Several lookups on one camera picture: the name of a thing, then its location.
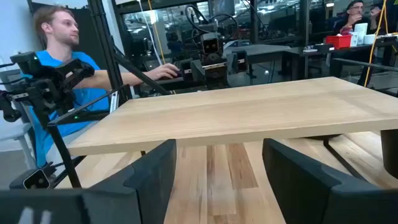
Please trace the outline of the white container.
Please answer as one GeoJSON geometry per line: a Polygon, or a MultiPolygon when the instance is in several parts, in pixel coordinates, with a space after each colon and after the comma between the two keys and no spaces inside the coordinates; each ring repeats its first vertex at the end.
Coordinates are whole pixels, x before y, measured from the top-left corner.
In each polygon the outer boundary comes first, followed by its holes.
{"type": "Polygon", "coordinates": [[[364,45],[364,36],[368,31],[368,23],[356,24],[354,31],[358,34],[357,45],[364,45]]]}

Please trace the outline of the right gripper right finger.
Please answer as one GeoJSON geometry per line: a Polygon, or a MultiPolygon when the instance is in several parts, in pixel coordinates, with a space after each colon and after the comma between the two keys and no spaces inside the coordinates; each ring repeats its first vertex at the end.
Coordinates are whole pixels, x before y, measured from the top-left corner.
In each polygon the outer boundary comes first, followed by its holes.
{"type": "Polygon", "coordinates": [[[262,158],[286,224],[398,224],[398,189],[382,189],[265,139],[262,158]]]}

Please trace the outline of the person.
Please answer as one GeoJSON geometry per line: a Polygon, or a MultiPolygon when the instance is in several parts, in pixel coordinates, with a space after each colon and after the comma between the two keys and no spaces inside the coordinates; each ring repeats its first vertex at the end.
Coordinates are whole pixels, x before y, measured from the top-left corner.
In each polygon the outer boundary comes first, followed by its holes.
{"type": "MultiPolygon", "coordinates": [[[[111,90],[111,83],[106,70],[101,70],[96,62],[84,52],[73,51],[73,47],[79,44],[79,29],[73,13],[62,6],[46,6],[38,9],[34,16],[35,30],[45,40],[46,49],[36,52],[42,65],[57,67],[70,59],[79,59],[91,65],[94,75],[82,80],[74,89],[76,101],[74,107],[85,105],[105,95],[111,90]]],[[[161,65],[149,72],[143,72],[152,80],[161,78],[175,78],[179,69],[170,63],[161,65]]],[[[140,85],[143,81],[135,74],[121,72],[124,84],[130,86],[140,85]]],[[[109,100],[103,98],[95,104],[88,106],[88,111],[109,109],[109,100]]],[[[51,135],[41,126],[33,108],[30,107],[35,131],[35,152],[38,167],[47,163],[61,163],[62,158],[51,135]]],[[[96,121],[70,123],[58,125],[58,130],[66,144],[76,139],[79,135],[93,126],[96,121]]]]}
{"type": "Polygon", "coordinates": [[[366,23],[368,25],[367,34],[375,34],[381,7],[378,4],[371,6],[369,17],[363,14],[364,3],[363,0],[354,0],[348,4],[345,15],[342,20],[338,21],[333,28],[334,35],[348,35],[354,31],[356,24],[366,23]]]}

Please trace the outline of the black rig frame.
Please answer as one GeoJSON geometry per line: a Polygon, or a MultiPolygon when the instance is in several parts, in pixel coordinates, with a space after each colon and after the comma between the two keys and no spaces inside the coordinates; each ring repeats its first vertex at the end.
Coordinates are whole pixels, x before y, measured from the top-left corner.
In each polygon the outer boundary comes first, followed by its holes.
{"type": "Polygon", "coordinates": [[[167,91],[155,81],[151,80],[147,75],[141,72],[136,66],[132,64],[123,53],[115,46],[113,37],[110,34],[108,22],[106,20],[106,14],[104,11],[102,0],[87,0],[88,7],[91,11],[95,30],[99,37],[100,46],[104,53],[105,62],[108,71],[108,77],[112,87],[112,94],[116,92],[118,94],[118,100],[116,97],[112,97],[111,102],[118,102],[121,106],[128,100],[132,99],[132,93],[129,84],[124,84],[121,76],[119,66],[121,65],[129,72],[135,74],[144,83],[149,85],[157,93],[161,95],[170,95],[171,92],[167,91]]]}

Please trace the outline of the black plant pot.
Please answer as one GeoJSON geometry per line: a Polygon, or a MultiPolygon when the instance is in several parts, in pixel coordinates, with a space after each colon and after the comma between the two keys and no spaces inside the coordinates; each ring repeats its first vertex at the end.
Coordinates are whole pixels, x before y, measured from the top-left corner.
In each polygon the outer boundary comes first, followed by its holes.
{"type": "Polygon", "coordinates": [[[382,130],[381,145],[384,168],[398,179],[398,129],[382,130]]]}

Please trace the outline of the white chair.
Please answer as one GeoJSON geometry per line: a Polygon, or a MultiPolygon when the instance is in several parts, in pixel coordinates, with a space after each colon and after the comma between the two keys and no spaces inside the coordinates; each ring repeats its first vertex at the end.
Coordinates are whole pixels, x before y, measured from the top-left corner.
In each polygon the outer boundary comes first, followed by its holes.
{"type": "MultiPolygon", "coordinates": [[[[13,91],[14,88],[9,82],[20,77],[19,69],[0,72],[0,91],[13,91]]],[[[11,105],[13,109],[21,113],[21,117],[13,123],[8,123],[3,119],[2,111],[0,111],[0,142],[18,141],[20,146],[16,146],[16,150],[22,150],[27,168],[33,169],[36,167],[36,161],[35,137],[31,118],[27,114],[27,108],[22,103],[13,101],[11,105]]]]}

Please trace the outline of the grey work table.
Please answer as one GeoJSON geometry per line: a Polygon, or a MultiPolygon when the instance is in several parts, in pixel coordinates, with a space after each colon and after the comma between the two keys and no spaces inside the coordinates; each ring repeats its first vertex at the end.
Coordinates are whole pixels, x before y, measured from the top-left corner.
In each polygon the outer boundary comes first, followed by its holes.
{"type": "Polygon", "coordinates": [[[289,46],[284,45],[266,45],[266,44],[252,44],[242,47],[228,47],[223,51],[223,57],[227,54],[244,50],[247,54],[247,63],[249,67],[252,64],[272,62],[280,60],[282,54],[290,50],[289,46]]]}

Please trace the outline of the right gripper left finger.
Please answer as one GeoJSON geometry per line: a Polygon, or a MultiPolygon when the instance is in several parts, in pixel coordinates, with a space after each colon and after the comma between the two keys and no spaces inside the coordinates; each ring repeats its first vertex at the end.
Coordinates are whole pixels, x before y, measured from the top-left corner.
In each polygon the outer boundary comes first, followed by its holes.
{"type": "Polygon", "coordinates": [[[174,184],[176,140],[169,139],[83,194],[90,224],[163,224],[174,184]]]}

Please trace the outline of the red plastic bin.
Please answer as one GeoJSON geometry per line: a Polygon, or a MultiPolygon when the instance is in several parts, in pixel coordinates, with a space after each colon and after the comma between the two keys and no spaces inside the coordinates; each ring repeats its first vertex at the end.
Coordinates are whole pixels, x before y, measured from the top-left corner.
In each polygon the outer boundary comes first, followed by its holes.
{"type": "Polygon", "coordinates": [[[329,35],[326,36],[325,43],[332,44],[335,49],[343,49],[351,47],[352,35],[329,35]]]}

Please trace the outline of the black-framed wooden shelf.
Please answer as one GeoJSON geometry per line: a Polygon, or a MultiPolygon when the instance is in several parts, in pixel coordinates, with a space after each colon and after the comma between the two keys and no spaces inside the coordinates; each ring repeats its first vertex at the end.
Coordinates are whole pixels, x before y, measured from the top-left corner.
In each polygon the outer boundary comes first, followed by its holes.
{"type": "Polygon", "coordinates": [[[398,129],[398,99],[335,77],[129,100],[68,145],[74,156],[398,129]]]}

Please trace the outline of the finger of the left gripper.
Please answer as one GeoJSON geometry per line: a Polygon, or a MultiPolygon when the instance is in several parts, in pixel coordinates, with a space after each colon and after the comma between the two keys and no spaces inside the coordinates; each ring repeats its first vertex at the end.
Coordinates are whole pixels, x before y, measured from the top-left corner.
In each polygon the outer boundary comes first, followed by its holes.
{"type": "Polygon", "coordinates": [[[226,54],[227,74],[246,72],[248,56],[245,50],[236,50],[226,54]]]}
{"type": "Polygon", "coordinates": [[[194,80],[205,80],[205,70],[200,60],[192,60],[190,68],[194,80]]]}

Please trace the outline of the black office desk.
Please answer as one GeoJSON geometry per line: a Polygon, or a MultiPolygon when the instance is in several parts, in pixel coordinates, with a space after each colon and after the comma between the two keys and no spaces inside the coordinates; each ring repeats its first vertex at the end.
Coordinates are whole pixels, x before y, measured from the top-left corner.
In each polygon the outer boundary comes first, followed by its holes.
{"type": "Polygon", "coordinates": [[[282,63],[280,74],[289,77],[290,80],[304,80],[313,78],[309,72],[309,58],[315,56],[324,56],[328,54],[342,54],[346,52],[357,53],[359,51],[368,51],[372,45],[360,45],[356,47],[345,47],[334,49],[331,44],[323,44],[309,47],[293,47],[282,52],[282,63]]]}

